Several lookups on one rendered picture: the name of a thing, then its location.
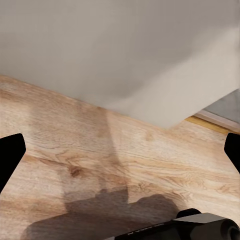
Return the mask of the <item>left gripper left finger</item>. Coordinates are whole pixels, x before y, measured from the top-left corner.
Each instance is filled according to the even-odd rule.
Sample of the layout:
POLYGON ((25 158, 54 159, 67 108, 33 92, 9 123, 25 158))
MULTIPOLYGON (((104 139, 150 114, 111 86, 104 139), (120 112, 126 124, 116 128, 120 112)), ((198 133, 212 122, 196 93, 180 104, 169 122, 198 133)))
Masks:
POLYGON ((0 193, 25 153, 22 133, 0 138, 0 193))

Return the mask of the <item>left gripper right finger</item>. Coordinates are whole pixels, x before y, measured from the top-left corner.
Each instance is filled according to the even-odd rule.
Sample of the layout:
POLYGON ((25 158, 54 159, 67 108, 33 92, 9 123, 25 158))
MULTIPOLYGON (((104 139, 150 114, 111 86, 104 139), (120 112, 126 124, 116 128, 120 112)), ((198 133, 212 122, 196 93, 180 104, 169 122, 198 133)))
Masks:
POLYGON ((228 133, 224 151, 240 173, 240 135, 235 133, 228 133))

